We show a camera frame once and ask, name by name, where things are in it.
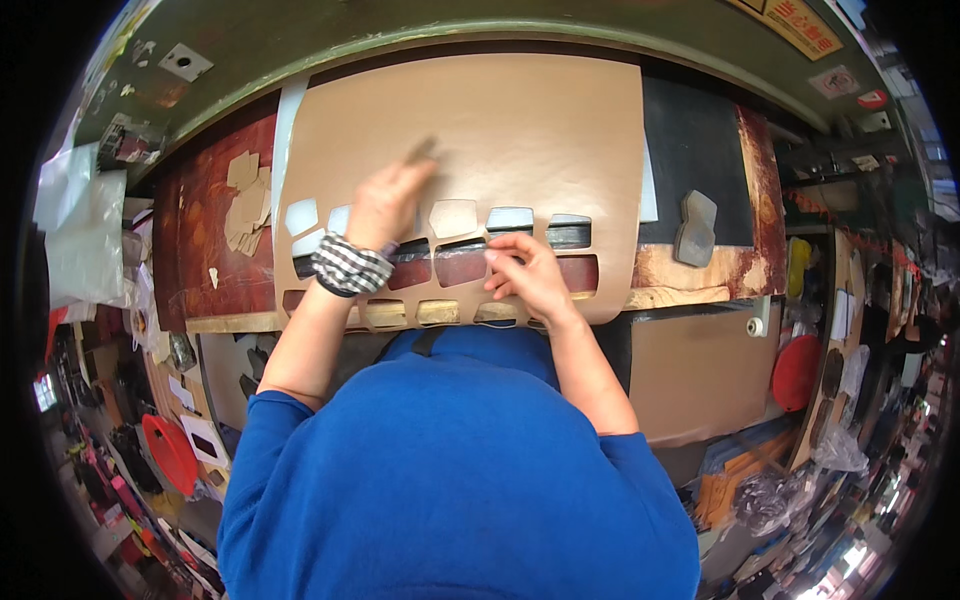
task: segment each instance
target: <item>cut-out hole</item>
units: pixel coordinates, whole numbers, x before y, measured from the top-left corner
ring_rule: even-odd
[[[287,206],[287,212],[283,217],[283,225],[287,227],[290,235],[297,237],[304,231],[314,227],[320,222],[317,217],[317,201],[313,198],[307,198]]]
[[[571,292],[596,291],[600,277],[600,267],[596,254],[574,254],[557,256],[560,275],[564,278],[566,289]]]
[[[300,306],[304,294],[306,292],[303,290],[286,290],[283,292],[283,310],[286,311],[288,317],[292,317],[294,311]]]
[[[367,320],[377,329],[403,327],[407,324],[407,309],[403,300],[367,300]]]
[[[326,220],[326,229],[340,235],[347,234],[347,222],[350,220],[350,205],[335,206],[330,209],[330,217]]]
[[[317,274],[317,272],[313,270],[313,260],[310,258],[310,254],[294,257],[294,271],[297,273],[297,279],[300,281],[309,279]]]
[[[487,274],[487,261],[483,257],[486,248],[487,241],[482,237],[438,246],[433,259],[440,287],[482,279]]]
[[[493,327],[494,329],[509,329],[511,327],[516,327],[516,319],[503,319],[499,321],[483,321],[481,325],[486,325],[487,327]]]
[[[347,329],[352,327],[362,328],[362,325],[360,325],[360,309],[357,308],[356,301],[350,307],[350,312],[347,313]]]
[[[320,240],[324,239],[325,235],[326,231],[323,228],[307,233],[290,245],[290,254],[294,258],[309,256],[320,246]]]
[[[589,248],[592,221],[580,215],[556,214],[550,217],[546,241],[555,250]]]
[[[477,306],[474,323],[513,321],[516,324],[516,307],[506,302],[483,302]]]
[[[458,324],[460,302],[456,300],[421,300],[417,304],[417,323],[430,325]]]
[[[390,256],[390,262],[394,264],[394,272],[387,280],[387,288],[390,290],[402,290],[411,285],[426,283],[433,276],[430,269],[433,264],[430,259],[430,242],[425,237],[397,246]]]
[[[498,206],[490,211],[490,216],[487,217],[487,223],[484,227],[490,234],[491,239],[514,231],[523,231],[533,235],[534,210],[533,208]]]
[[[438,238],[473,233],[477,229],[477,204],[473,200],[440,200],[427,218]]]

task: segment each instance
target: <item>worn wooden surface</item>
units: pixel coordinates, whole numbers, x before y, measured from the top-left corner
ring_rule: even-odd
[[[231,252],[223,234],[224,219],[236,193],[226,185],[229,162],[249,150],[260,153],[260,166],[272,164],[276,102],[240,112],[244,110],[247,112],[233,121],[218,124],[217,131],[181,148],[168,159],[170,164],[158,171],[154,270],[157,312],[164,330],[222,333],[276,329],[276,318],[270,317],[276,308],[270,229],[261,237],[253,258]],[[697,269],[676,262],[671,244],[638,245],[634,289],[625,310],[783,293],[786,245],[773,143],[763,117],[740,107],[736,116],[754,210],[754,246],[717,247],[710,264]],[[465,254],[447,259],[444,269],[455,271],[454,263],[472,264],[475,258]],[[419,270],[415,266],[404,265],[397,276],[416,277]],[[216,289],[210,267],[218,271]],[[562,265],[571,292],[595,289],[595,269],[594,261],[586,258],[569,257]],[[430,312],[430,305],[420,310],[426,323],[445,322],[443,314]],[[446,309],[437,305],[436,310]],[[385,318],[389,323],[396,316]]]
[[[269,227],[253,257],[232,252],[224,221],[237,191],[227,168],[249,150],[274,158],[276,103],[257,105],[180,149],[156,186],[154,274],[160,327],[185,331],[188,318],[273,311],[274,252]],[[217,269],[216,288],[209,269]]]
[[[640,245],[633,287],[646,298],[641,308],[782,294],[786,288],[786,238],[773,141],[763,117],[741,107],[736,112],[754,210],[754,246],[718,246],[706,268],[698,269],[674,260],[672,244]]]

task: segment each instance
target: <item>warning sticker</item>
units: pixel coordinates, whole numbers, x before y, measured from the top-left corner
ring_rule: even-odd
[[[807,81],[830,100],[853,94],[860,89],[860,83],[853,78],[853,74],[842,64],[820,75],[815,75]]]
[[[856,102],[864,108],[876,110],[887,104],[887,94],[882,89],[875,89],[874,91],[868,91],[862,96],[857,96]]]
[[[728,0],[810,60],[819,60],[843,48],[840,38],[801,0]]]

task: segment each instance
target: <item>blue shirt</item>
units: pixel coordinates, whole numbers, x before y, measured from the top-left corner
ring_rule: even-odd
[[[694,596],[697,540],[642,434],[598,437],[529,329],[401,334],[316,415],[252,396],[218,532],[245,598]]]

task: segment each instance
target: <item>hand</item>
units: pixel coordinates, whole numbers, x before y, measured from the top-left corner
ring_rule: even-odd
[[[484,283],[484,289],[493,291],[494,300],[511,294],[520,296],[527,312],[550,331],[583,319],[573,306],[552,250],[519,232],[494,237],[487,246],[490,250],[484,252],[484,257],[493,268],[493,275]],[[516,262],[514,256],[522,258],[524,264]]]
[[[437,170],[429,158],[397,161],[357,188],[344,237],[357,248],[380,252],[410,230],[423,184]]]

